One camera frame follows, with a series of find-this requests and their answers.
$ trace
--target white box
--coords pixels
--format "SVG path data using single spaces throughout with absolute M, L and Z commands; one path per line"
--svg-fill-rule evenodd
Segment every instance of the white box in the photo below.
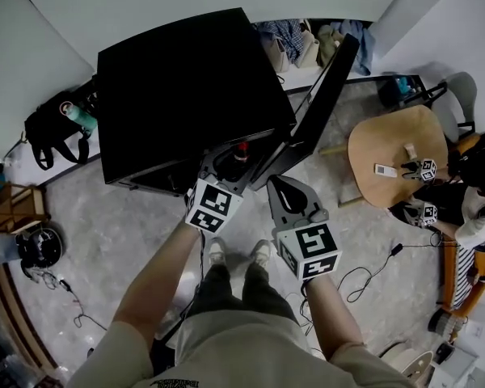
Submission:
M 198 179 L 189 195 L 185 222 L 203 231 L 218 234 L 242 202 L 241 196 Z
M 330 226 L 324 221 L 276 233 L 279 256 L 297 279 L 311 279 L 337 269 L 342 252 Z

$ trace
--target wrist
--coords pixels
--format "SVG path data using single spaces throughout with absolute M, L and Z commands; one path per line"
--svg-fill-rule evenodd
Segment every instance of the wrist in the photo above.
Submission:
M 332 284 L 332 280 L 328 274 L 316 276 L 313 279 L 304 281 L 302 285 L 302 289 L 304 290 L 302 292 L 305 293 L 307 289 L 316 290 L 316 289 L 323 288 L 327 286 L 327 283 Z
M 181 221 L 177 225 L 177 230 L 182 231 L 186 235 L 192 235 L 195 238 L 200 236 L 200 230 L 196 227 L 191 226 L 185 222 L 185 219 L 182 218 Z

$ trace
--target teal water bottle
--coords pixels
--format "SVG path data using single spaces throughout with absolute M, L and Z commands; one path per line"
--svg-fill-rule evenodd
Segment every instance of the teal water bottle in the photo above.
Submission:
M 81 125 L 86 131 L 92 133 L 97 128 L 97 120 L 88 112 L 83 111 L 73 103 L 64 103 L 61 105 L 61 112 L 78 125 Z

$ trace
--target white bag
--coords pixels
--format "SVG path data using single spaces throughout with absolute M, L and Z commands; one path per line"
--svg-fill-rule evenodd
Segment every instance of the white bag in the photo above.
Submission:
M 282 40 L 262 39 L 262 45 L 264 47 L 264 51 L 268 55 L 269 61 L 273 65 L 275 72 L 287 72 L 289 69 L 289 59 Z
M 306 29 L 302 32 L 304 49 L 295 62 L 295 65 L 299 68 L 317 66 L 316 58 L 318 57 L 320 42 L 318 42 L 311 33 L 309 22 L 307 20 L 302 20 L 301 23 L 304 23 L 306 26 Z

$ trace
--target sneaker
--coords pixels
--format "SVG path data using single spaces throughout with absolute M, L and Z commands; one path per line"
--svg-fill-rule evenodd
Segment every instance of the sneaker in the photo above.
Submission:
M 225 248 L 225 242 L 222 238 L 216 237 L 212 239 L 209 249 L 210 266 L 214 264 L 226 266 Z
M 268 266 L 268 261 L 271 255 L 272 246 L 268 240 L 259 240 L 259 242 L 255 244 L 255 247 L 251 252 L 253 261 L 257 263 L 261 268 L 266 268 L 266 266 Z

